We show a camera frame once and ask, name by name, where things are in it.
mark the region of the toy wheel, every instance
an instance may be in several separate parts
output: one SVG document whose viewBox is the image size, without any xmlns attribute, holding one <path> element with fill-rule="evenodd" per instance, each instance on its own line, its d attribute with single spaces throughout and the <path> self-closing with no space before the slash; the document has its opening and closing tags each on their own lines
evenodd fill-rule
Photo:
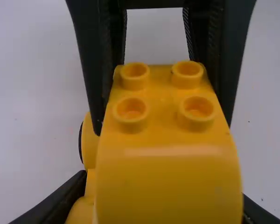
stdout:
<svg viewBox="0 0 280 224">
<path fill-rule="evenodd" d="M 80 155 L 80 159 L 81 159 L 81 162 L 83 163 L 83 158 L 82 158 L 82 126 L 83 126 L 83 122 L 80 126 L 80 131 L 79 131 L 79 155 Z"/>
</svg>

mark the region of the plastic toy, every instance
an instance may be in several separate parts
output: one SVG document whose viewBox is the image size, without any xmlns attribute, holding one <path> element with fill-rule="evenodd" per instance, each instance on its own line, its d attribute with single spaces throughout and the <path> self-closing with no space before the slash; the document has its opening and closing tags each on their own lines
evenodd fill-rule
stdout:
<svg viewBox="0 0 280 224">
<path fill-rule="evenodd" d="M 228 127 L 255 1 L 66 2 L 90 107 L 87 172 L 12 223 L 279 224 L 241 193 Z M 190 61 L 123 65 L 126 10 L 153 7 L 183 7 Z"/>
</svg>

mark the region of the yellow toy block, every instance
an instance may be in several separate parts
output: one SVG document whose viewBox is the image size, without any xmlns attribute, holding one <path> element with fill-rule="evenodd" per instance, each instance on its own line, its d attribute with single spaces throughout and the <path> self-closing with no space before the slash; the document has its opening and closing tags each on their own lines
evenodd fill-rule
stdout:
<svg viewBox="0 0 280 224">
<path fill-rule="evenodd" d="M 240 224 L 237 151 L 205 68 L 118 66 L 96 160 L 99 224 Z"/>
</svg>

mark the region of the curved yellow plastic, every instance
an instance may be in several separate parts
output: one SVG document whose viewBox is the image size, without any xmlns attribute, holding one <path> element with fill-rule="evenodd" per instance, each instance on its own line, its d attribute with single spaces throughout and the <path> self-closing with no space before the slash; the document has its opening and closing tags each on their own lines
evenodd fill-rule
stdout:
<svg viewBox="0 0 280 224">
<path fill-rule="evenodd" d="M 95 172 L 87 171 L 87 181 L 84 197 L 79 198 L 71 207 L 66 224 L 92 224 L 95 194 Z"/>
<path fill-rule="evenodd" d="M 114 72 L 98 146 L 98 223 L 240 224 L 237 151 L 204 67 L 151 65 L 137 91 L 122 69 Z M 143 116 L 141 105 L 149 108 L 145 127 L 122 131 L 126 118 Z"/>
<path fill-rule="evenodd" d="M 94 169 L 96 164 L 99 137 L 93 132 L 90 113 L 86 113 L 82 125 L 81 152 L 86 170 Z"/>
</svg>

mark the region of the black plastic arm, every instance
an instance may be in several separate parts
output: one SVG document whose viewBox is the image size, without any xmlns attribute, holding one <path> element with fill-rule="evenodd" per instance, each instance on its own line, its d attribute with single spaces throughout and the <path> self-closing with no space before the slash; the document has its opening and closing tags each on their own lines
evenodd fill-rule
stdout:
<svg viewBox="0 0 280 224">
<path fill-rule="evenodd" d="M 250 18 L 256 0 L 225 0 L 224 23 L 217 67 L 217 96 L 227 123 L 231 124 L 238 79 L 242 65 Z"/>
<path fill-rule="evenodd" d="M 77 172 L 34 208 L 10 224 L 64 224 L 75 201 L 85 193 L 87 173 Z"/>
<path fill-rule="evenodd" d="M 104 64 L 98 0 L 66 0 L 73 20 L 95 134 L 104 119 L 102 73 Z"/>
</svg>

